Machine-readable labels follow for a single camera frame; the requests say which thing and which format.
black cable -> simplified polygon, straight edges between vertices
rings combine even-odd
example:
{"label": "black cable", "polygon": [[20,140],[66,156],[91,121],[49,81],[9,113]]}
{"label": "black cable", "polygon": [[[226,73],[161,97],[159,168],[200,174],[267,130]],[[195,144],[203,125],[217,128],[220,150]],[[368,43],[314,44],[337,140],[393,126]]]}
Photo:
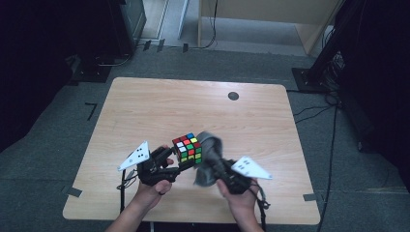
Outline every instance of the black cable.
{"label": "black cable", "polygon": [[329,106],[328,105],[325,105],[325,106],[312,106],[312,107],[304,108],[300,112],[293,114],[293,116],[298,116],[301,113],[305,112],[305,110],[310,110],[310,109],[314,109],[314,108],[327,108],[327,107],[329,107]]}
{"label": "black cable", "polygon": [[323,113],[324,111],[326,111],[326,110],[328,110],[328,109],[330,109],[330,108],[332,108],[332,107],[333,107],[333,105],[330,105],[330,106],[328,106],[328,107],[326,107],[326,108],[320,110],[318,113],[316,113],[316,114],[313,115],[313,116],[310,116],[310,117],[301,119],[301,120],[299,120],[299,121],[296,121],[295,124],[298,124],[298,123],[300,123],[300,122],[303,122],[304,120],[307,120],[307,119],[312,119],[312,118],[316,117],[317,115]]}
{"label": "black cable", "polygon": [[332,166],[333,166],[333,157],[334,157],[334,149],[335,149],[335,137],[336,137],[336,120],[337,120],[337,107],[335,107],[335,115],[334,115],[334,121],[333,121],[333,132],[332,132],[332,143],[331,143],[331,154],[329,158],[329,176],[328,176],[328,185],[326,189],[326,196],[325,196],[325,201],[324,201],[324,206],[322,210],[322,214],[320,214],[320,221],[317,226],[317,232],[319,232],[322,229],[322,224],[323,224],[323,219],[326,214],[326,209],[328,206],[329,202],[329,194],[331,191],[331,183],[332,183]]}
{"label": "black cable", "polygon": [[[157,44],[151,44],[150,46],[156,47],[158,46]],[[163,45],[163,48],[177,48],[177,49],[182,49],[183,46],[178,46],[178,45]],[[190,47],[190,49],[192,50],[200,50],[200,49],[205,49],[207,48],[206,46],[194,46],[194,47]]]}
{"label": "black cable", "polygon": [[342,61],[342,58],[338,52],[333,59],[326,64],[326,72],[324,73],[325,81],[322,84],[326,85],[326,87],[332,91],[339,89],[336,80],[339,78],[340,72],[343,69],[343,67],[339,65],[340,61]]}
{"label": "black cable", "polygon": [[258,184],[253,184],[253,186],[258,186],[259,189],[260,189],[260,194],[262,195],[262,199],[259,199],[259,197],[257,197],[257,194],[252,189],[248,188],[248,190],[256,198],[256,203],[257,203],[257,206],[258,206],[259,211],[260,211],[260,222],[261,222],[261,225],[262,225],[262,230],[266,231],[266,214],[265,214],[265,210],[269,209],[269,206],[271,206],[271,204],[269,204],[266,201],[265,193],[263,192],[263,188],[261,186],[259,186]]}
{"label": "black cable", "polygon": [[213,35],[212,39],[209,41],[208,45],[199,47],[201,49],[205,49],[205,48],[210,47],[214,43],[214,41],[217,37],[217,29],[216,29],[216,26],[215,26],[215,21],[217,19],[217,9],[218,9],[218,0],[215,2],[214,23],[212,23],[212,21],[211,21],[211,27],[212,27],[212,30],[214,32],[214,35]]}
{"label": "black cable", "polygon": [[134,175],[134,176],[132,176],[132,177],[129,177],[129,178],[127,178],[127,179],[124,179],[124,178],[123,178],[123,179],[121,180],[121,183],[122,183],[122,184],[119,185],[119,186],[117,186],[117,189],[120,190],[122,186],[124,186],[125,189],[128,188],[130,185],[132,185],[132,183],[135,182],[137,176],[138,176],[138,174],[136,174],[136,175]]}
{"label": "black cable", "polygon": [[326,38],[325,38],[325,34],[323,33],[323,35],[322,35],[322,49],[325,46],[325,44],[328,42],[328,39],[330,38],[329,36],[333,35],[334,32],[335,32],[335,27],[332,28],[332,30],[330,32],[328,32],[328,34],[326,35]]}

rubik's cube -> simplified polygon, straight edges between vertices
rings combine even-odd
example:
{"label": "rubik's cube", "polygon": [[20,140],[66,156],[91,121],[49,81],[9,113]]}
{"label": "rubik's cube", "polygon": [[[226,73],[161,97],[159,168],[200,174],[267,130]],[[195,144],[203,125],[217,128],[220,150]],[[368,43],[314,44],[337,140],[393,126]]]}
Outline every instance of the rubik's cube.
{"label": "rubik's cube", "polygon": [[195,163],[202,162],[201,144],[192,133],[175,138],[172,143],[180,163],[190,160],[194,160]]}

wooden table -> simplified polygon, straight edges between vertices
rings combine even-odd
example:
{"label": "wooden table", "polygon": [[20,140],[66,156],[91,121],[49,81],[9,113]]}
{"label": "wooden table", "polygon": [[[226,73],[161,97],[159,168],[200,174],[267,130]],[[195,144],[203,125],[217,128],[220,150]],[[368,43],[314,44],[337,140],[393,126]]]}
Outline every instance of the wooden table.
{"label": "wooden table", "polygon": [[[228,93],[236,92],[232,101]],[[115,219],[120,209],[117,166],[141,142],[150,150],[188,132],[209,131],[223,142],[223,156],[247,155],[274,180],[259,180],[271,207],[267,223],[316,224],[315,201],[286,91],[281,85],[118,77],[114,79],[63,215],[70,219]],[[147,221],[231,223],[224,198],[213,185],[193,185],[195,170],[177,177],[172,191]],[[126,204],[138,184],[126,189]]]}

hand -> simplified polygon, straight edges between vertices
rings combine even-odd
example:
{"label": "hand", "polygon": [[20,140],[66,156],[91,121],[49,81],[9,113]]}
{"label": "hand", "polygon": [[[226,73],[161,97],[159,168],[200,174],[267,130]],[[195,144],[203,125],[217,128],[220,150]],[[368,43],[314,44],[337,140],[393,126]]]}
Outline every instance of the hand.
{"label": "hand", "polygon": [[[173,164],[174,160],[166,159],[166,162]],[[146,214],[160,202],[161,197],[170,191],[171,187],[172,184],[166,180],[162,180],[152,187],[144,185],[139,181],[138,190],[131,203],[137,204]]]}
{"label": "hand", "polygon": [[[167,159],[168,164],[174,160]],[[136,231],[145,215],[160,202],[162,196],[171,190],[172,184],[166,180],[150,187],[139,182],[138,190],[130,204],[105,231]]]}
{"label": "hand", "polygon": [[255,194],[258,193],[259,187],[256,184],[257,181],[252,180],[250,188],[243,194],[231,194],[225,182],[221,179],[217,180],[217,186],[220,189],[220,194],[228,201],[232,216],[238,223],[239,228],[241,228],[244,232],[263,231],[259,226],[254,213],[256,197],[251,190]]}

gray carpet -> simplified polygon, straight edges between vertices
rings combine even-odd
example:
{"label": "gray carpet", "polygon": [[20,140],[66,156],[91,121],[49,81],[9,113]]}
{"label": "gray carpet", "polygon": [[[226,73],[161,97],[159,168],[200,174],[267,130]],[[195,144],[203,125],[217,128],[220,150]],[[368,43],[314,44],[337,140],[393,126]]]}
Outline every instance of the gray carpet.
{"label": "gray carpet", "polygon": [[[106,83],[65,86],[27,136],[0,154],[0,231],[103,231],[110,223],[64,219],[67,195],[61,189],[73,183],[114,77],[272,83],[296,90],[291,68],[309,68],[313,62],[308,57],[273,54],[197,49],[183,53],[170,47],[157,53],[152,46],[147,51],[139,48],[129,62],[114,67]],[[294,113],[326,105],[320,94],[289,92],[288,97]],[[90,120],[93,106],[86,102],[98,104]],[[295,121],[319,110],[307,110]],[[331,108],[297,124],[320,210],[328,183],[334,113]],[[321,231],[410,231],[409,209],[410,194],[396,168],[378,154],[357,151],[349,119],[338,109],[332,187]],[[156,231],[173,231],[169,226],[162,229],[158,226]],[[268,225],[268,231],[316,229],[316,225]]]}

